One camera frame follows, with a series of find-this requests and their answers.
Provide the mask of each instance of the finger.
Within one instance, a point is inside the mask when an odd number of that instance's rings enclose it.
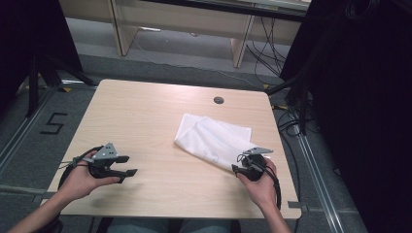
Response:
[[[86,158],[91,158],[91,157],[92,157],[92,156],[94,156],[96,153],[97,153],[97,150],[94,150],[94,151],[92,151],[92,152],[90,152],[90,153],[86,154],[86,155],[85,155],[85,157],[86,157]],[[80,160],[80,161],[78,162],[78,164],[84,164],[84,165],[87,165],[87,162],[86,162],[86,161],[84,161],[84,160]]]
[[[243,174],[241,174],[241,173],[237,173],[237,174],[236,174],[236,177],[237,177],[237,179],[239,179],[239,181],[240,181],[244,186],[246,186],[247,183],[250,183],[250,182],[251,182],[251,181],[249,181],[249,179],[248,179],[245,175],[243,175]]]
[[[119,177],[108,177],[102,179],[96,179],[97,186],[109,185],[113,183],[117,183],[120,181]]]
[[[266,166],[270,167],[273,170],[273,172],[275,172],[275,174],[276,174],[276,166],[272,162],[272,160],[270,160],[270,158],[265,157],[264,161],[266,162]]]

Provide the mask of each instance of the wrist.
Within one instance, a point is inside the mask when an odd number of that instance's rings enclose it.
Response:
[[[61,207],[61,209],[65,208],[69,205],[73,200],[66,195],[63,190],[59,190],[55,195],[51,197],[49,201],[55,203],[56,206]]]
[[[269,224],[270,232],[291,232],[281,212],[275,205],[262,206],[260,210]]]
[[[260,205],[257,205],[257,206],[260,208],[260,210],[263,213],[273,212],[273,210],[276,208],[276,205],[274,205],[272,203],[260,204]]]
[[[276,200],[275,198],[265,198],[258,202],[256,202],[257,206],[260,208],[261,211],[269,210],[276,207]]]

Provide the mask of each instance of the wire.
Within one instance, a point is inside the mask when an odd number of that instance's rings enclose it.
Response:
[[[290,120],[290,121],[288,121],[288,122],[286,122],[286,123],[283,123],[283,124],[280,124],[280,125],[278,125],[278,128],[282,128],[282,127],[289,127],[290,125],[296,125],[298,123],[298,121],[296,120],[296,119],[292,119],[292,120]]]
[[[279,179],[276,176],[275,172],[273,171],[272,168],[268,167],[271,171],[269,172],[265,167],[261,166],[260,164],[254,162],[253,160],[251,161],[253,164],[255,164],[256,166],[258,166],[258,168],[260,168],[262,171],[264,171],[267,175],[269,175],[269,177],[273,180],[274,184],[273,186],[276,189],[276,206],[278,207],[278,209],[281,209],[282,206],[282,193],[281,193],[281,187],[279,185]]]
[[[90,226],[88,227],[88,233],[91,233],[93,231],[93,226],[94,226],[94,216],[91,217]]]
[[[266,166],[265,168],[268,168],[273,174],[276,174],[275,171],[273,171],[273,169],[269,166]]]
[[[245,154],[239,154],[239,155],[237,155],[237,162],[240,162],[244,157],[246,157],[246,155]]]
[[[280,124],[280,121],[282,120],[282,118],[285,116],[285,114],[287,114],[289,112],[289,110],[285,111],[278,119],[277,124]],[[279,135],[281,136],[281,138],[283,139],[283,141],[286,143],[286,145],[288,146],[289,151],[291,152],[291,156],[292,156],[292,160],[294,163],[294,168],[296,170],[296,182],[297,182],[297,201],[300,202],[301,199],[301,184],[300,184],[300,171],[299,171],[299,166],[297,165],[297,160],[296,160],[296,156],[293,152],[292,146],[290,144],[290,142],[288,141],[288,139],[285,137],[285,135],[283,134],[283,130],[281,130],[278,126],[278,131],[279,131]],[[294,224],[294,230],[293,232],[296,233],[297,229],[299,227],[299,218],[296,220],[295,224]]]
[[[249,46],[246,46],[246,48],[249,50],[249,52],[251,53],[251,55],[257,60],[257,62],[255,63],[255,69],[258,65],[258,61],[263,64],[268,70],[270,70],[273,74],[275,74],[277,77],[279,77],[279,72],[277,70],[275,70],[272,66],[270,66],[265,60],[263,60],[262,58],[260,58],[259,55],[256,55],[254,52],[252,52],[252,50],[249,48]]]
[[[269,47],[273,48],[273,45],[270,43],[270,37],[269,37],[269,36],[267,35],[267,33],[266,33],[266,27],[264,26],[264,23],[263,23],[263,17],[261,17],[260,20],[261,20],[261,23],[262,23],[262,26],[263,26],[263,29],[264,29],[264,32],[265,32],[265,35],[266,35],[266,44],[264,44],[263,49],[261,49],[261,51],[259,52],[259,58],[260,58],[261,55],[263,55],[263,51],[264,51],[264,49],[266,48],[267,45],[269,45]],[[272,35],[273,35],[273,26],[274,26],[274,24],[272,24],[271,31],[270,31],[270,32],[272,33]],[[277,59],[276,55],[273,57],[273,59],[274,59],[275,64],[276,64],[276,66],[277,66],[277,68],[278,68],[277,71],[274,72],[274,73],[279,77],[281,67],[279,66],[279,64],[278,64],[278,62],[277,62],[278,59]]]
[[[252,41],[252,45],[254,46],[254,49],[255,49],[256,51],[259,51],[258,48],[255,46],[255,42],[254,42],[254,41]],[[273,57],[273,56],[270,56],[270,55],[267,55],[267,54],[264,54],[264,53],[263,53],[262,55],[265,56],[265,57],[267,57],[267,58],[270,58],[270,59],[276,59],[276,57]]]
[[[70,164],[72,164],[72,163],[66,164],[66,165],[64,165],[64,166],[62,166],[62,167],[59,167],[58,169],[66,168],[66,167],[70,166]]]
[[[281,69],[281,67],[280,67],[280,65],[279,65],[279,62],[278,62],[280,59],[278,58],[277,54],[280,55],[284,60],[286,60],[286,58],[285,58],[282,54],[280,54],[280,53],[275,49],[275,46],[274,46],[274,35],[273,35],[274,31],[273,31],[273,28],[274,28],[274,26],[275,26],[275,18],[272,18],[272,21],[271,21],[271,30],[270,30],[269,33],[267,33],[266,27],[264,26],[263,17],[260,18],[260,21],[261,21],[261,24],[262,24],[262,26],[263,26],[264,34],[266,35],[266,39],[267,39],[266,42],[269,43],[269,46],[272,48],[272,52],[273,52],[273,55],[274,55],[274,57],[275,57],[275,61],[276,61],[277,65],[278,65],[278,68]]]

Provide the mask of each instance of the person's left hand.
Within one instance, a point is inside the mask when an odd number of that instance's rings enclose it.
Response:
[[[92,157],[97,151],[87,154],[85,157]],[[68,202],[88,196],[96,187],[117,183],[120,181],[118,177],[108,177],[103,179],[94,178],[88,171],[87,162],[80,161],[67,177],[61,186],[60,192]]]
[[[271,168],[276,175],[276,166],[269,158],[264,158],[266,166]],[[263,173],[261,178],[256,182],[251,182],[243,174],[236,174],[236,177],[246,187],[252,201],[260,208],[276,207],[276,189],[273,187],[273,180],[266,173]]]

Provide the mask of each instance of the white cloth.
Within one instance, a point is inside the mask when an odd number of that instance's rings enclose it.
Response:
[[[250,143],[252,129],[206,116],[184,114],[175,143],[185,151],[230,170],[241,166],[237,156],[256,147]]]

